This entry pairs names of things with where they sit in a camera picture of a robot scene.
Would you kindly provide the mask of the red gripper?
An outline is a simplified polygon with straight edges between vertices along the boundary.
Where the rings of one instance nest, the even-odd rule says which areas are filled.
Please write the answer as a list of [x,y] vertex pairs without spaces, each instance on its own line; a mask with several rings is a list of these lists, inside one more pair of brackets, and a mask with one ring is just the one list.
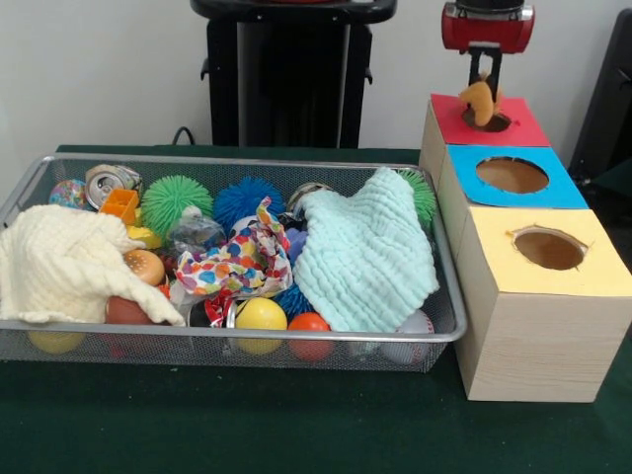
[[481,47],[492,58],[487,84],[492,95],[499,90],[503,54],[523,53],[531,39],[535,9],[523,1],[453,1],[441,12],[441,38],[448,50],[468,52],[468,85],[480,81]]

